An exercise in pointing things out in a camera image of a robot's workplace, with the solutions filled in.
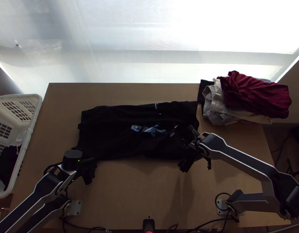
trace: black t-shirt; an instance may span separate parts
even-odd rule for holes
[[[99,106],[82,112],[78,145],[85,158],[112,160],[145,155],[186,159],[199,153],[188,146],[198,129],[197,102]]]

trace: gray fabric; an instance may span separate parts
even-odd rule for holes
[[[203,117],[208,118],[213,125],[227,125],[238,120],[262,124],[272,123],[272,119],[267,116],[227,108],[219,79],[214,79],[214,85],[206,86],[202,95],[205,98]]]
[[[213,125],[228,125],[230,123],[237,122],[238,119],[233,116],[211,110],[212,99],[215,95],[214,85],[206,86],[202,92],[202,95],[205,99],[203,117],[208,118]]]

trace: black garment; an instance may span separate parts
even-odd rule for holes
[[[18,155],[17,155],[17,147],[9,146],[5,147],[0,156],[0,180],[5,185],[4,191],[7,189],[12,171],[14,170],[14,166],[16,164]]]
[[[210,85],[214,85],[214,82],[201,79],[200,85],[199,85],[197,102],[199,104],[201,104],[201,106],[202,106],[201,107],[202,114],[203,114],[203,107],[204,107],[204,103],[205,103],[205,99],[204,99],[204,96],[202,95],[202,92],[206,86],[210,86]]]
[[[198,129],[197,102],[171,102],[139,106],[99,106],[83,111],[79,141],[74,149],[85,158],[97,160],[127,158],[143,154],[150,158],[186,159],[199,153],[188,146],[194,135],[187,129]],[[166,130],[155,136],[136,132],[133,125]]]

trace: black cable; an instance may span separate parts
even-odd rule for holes
[[[280,152],[279,152],[279,154],[278,154],[278,158],[277,158],[277,160],[276,160],[275,163],[274,163],[274,166],[277,165],[278,160],[280,159],[280,157],[281,157],[281,155],[282,155],[284,145],[285,145],[285,143],[287,142],[287,140],[290,138],[290,136],[291,136],[291,134],[289,134],[289,135],[284,139],[284,141],[283,141],[283,143],[282,143],[282,145],[281,145],[281,147],[280,147],[280,149],[279,149]]]
[[[278,160],[280,159],[281,157],[281,154],[282,154],[282,151],[283,151],[283,147],[285,145],[285,143],[287,142],[287,140],[291,137],[291,133],[289,133],[289,135],[287,135],[287,137],[284,139],[284,141],[282,142],[282,145],[280,146],[280,148],[274,150],[274,151],[270,151],[270,153],[274,153],[274,152],[277,152],[277,151],[280,151],[279,154],[278,154],[278,158],[277,160],[275,161],[274,165],[276,166],[277,163],[278,163]]]
[[[205,225],[208,225],[208,224],[210,224],[210,223],[214,223],[214,222],[218,222],[218,221],[225,221],[225,222],[224,222],[224,225],[223,225],[223,228],[222,228],[221,231],[219,232],[219,233],[222,233],[222,232],[224,231],[225,227],[226,227],[227,220],[234,220],[236,223],[240,222],[240,220],[238,220],[237,218],[235,218],[235,217],[233,217],[233,216],[230,216],[231,218],[228,218],[229,213],[230,213],[230,211],[231,211],[230,208],[227,208],[227,209],[224,210],[224,209],[221,209],[221,208],[219,208],[219,207],[217,206],[217,198],[218,198],[220,195],[222,195],[222,194],[226,194],[226,195],[230,196],[229,193],[219,193],[219,194],[217,194],[216,197],[215,197],[215,206],[216,206],[219,210],[221,210],[221,211],[228,211],[226,217],[223,218],[223,219],[214,219],[214,220],[208,221],[207,223],[204,223],[204,224],[202,224],[202,225],[200,225],[200,226],[197,226],[196,228],[194,228],[194,229],[192,229],[192,230],[188,230],[186,233],[190,233],[190,232],[192,232],[192,231],[202,231],[202,229],[200,229],[200,228],[203,227],[203,226],[205,226]]]
[[[54,166],[57,166],[57,165],[60,165],[60,164],[62,164],[62,162],[60,162],[60,163],[55,163],[55,164],[52,164],[52,165],[49,165],[48,167],[46,167],[46,169],[44,170],[44,175],[46,175],[47,174],[47,172],[48,172],[48,170],[50,169],[50,168],[52,168],[52,167],[54,167]]]
[[[67,225],[70,225],[70,226],[75,227],[75,228],[78,228],[78,229],[89,230],[89,232],[92,231],[92,230],[109,231],[109,230],[107,230],[106,228],[104,228],[104,227],[99,227],[99,226],[96,226],[96,227],[93,227],[93,228],[83,227],[83,226],[77,226],[77,225],[74,225],[74,224],[68,222],[68,221],[66,220],[66,218],[62,218],[62,217],[60,217],[60,219],[61,219],[64,223],[66,223]]]
[[[177,227],[178,227],[178,223],[177,223],[177,224],[174,224],[174,225],[172,225],[172,226],[170,226],[170,227],[166,230],[166,233],[169,233],[169,232],[171,231],[172,228],[174,228],[174,229],[173,229],[173,232],[175,232],[175,230],[177,229]]]
[[[94,231],[94,230],[97,230],[97,231],[105,231],[105,232],[107,232],[107,230],[106,230],[105,228],[96,226],[96,227],[91,228],[91,229],[88,231],[88,233],[90,233],[91,231]]]
[[[222,230],[219,232],[219,233],[222,233],[224,231],[225,227],[226,227],[227,220],[234,220],[236,223],[239,222],[239,220],[237,218],[235,218],[235,217],[231,216],[231,218],[228,218],[230,211],[231,211],[231,209],[228,210],[227,216],[225,218],[223,218],[223,219],[214,219],[214,220],[208,221],[207,223],[204,223],[204,224],[202,224],[200,226],[197,226],[196,228],[194,228],[192,230],[188,230],[187,233],[190,233],[192,231],[198,231],[198,230],[200,230],[201,227],[203,227],[205,225],[208,225],[210,223],[214,223],[214,222],[218,222],[218,221],[225,221]]]
[[[227,209],[223,210],[223,209],[221,209],[221,208],[219,208],[219,207],[217,206],[217,198],[218,198],[220,195],[222,195],[222,194],[226,194],[226,195],[228,195],[228,196],[231,196],[229,193],[219,193],[219,194],[217,194],[217,196],[215,197],[215,205],[216,205],[217,209],[219,209],[219,210],[221,210],[221,211],[227,211],[227,210],[229,210],[230,208],[227,208]]]
[[[67,231],[65,230],[65,221],[62,221],[62,229],[64,233],[67,233]]]

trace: window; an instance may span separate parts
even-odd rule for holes
[[[0,63],[24,93],[49,82],[277,81],[299,58],[299,0],[0,1]]]

